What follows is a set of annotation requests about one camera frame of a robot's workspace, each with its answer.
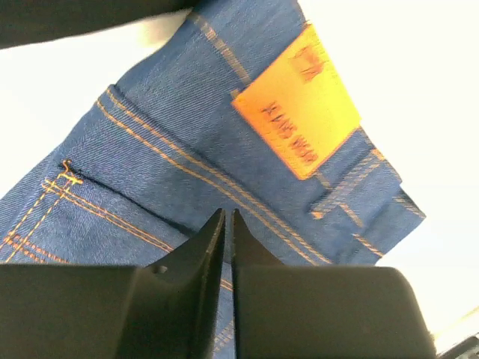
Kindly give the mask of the dark blue denim trousers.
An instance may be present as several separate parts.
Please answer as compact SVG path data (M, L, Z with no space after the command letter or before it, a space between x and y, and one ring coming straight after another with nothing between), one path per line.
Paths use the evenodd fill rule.
M1 266L146 267L218 210L211 358L238 358L232 215L289 266L376 266L424 213L296 1L202 1L1 199Z

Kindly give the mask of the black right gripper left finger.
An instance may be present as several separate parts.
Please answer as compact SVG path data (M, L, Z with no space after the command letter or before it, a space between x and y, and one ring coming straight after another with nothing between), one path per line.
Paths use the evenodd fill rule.
M211 358L225 212L146 267L1 266L3 358Z

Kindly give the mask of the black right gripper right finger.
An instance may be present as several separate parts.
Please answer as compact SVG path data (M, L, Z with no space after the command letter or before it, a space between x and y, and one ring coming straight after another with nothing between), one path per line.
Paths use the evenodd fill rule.
M232 215L238 358L434 358L412 287L376 266L289 266Z

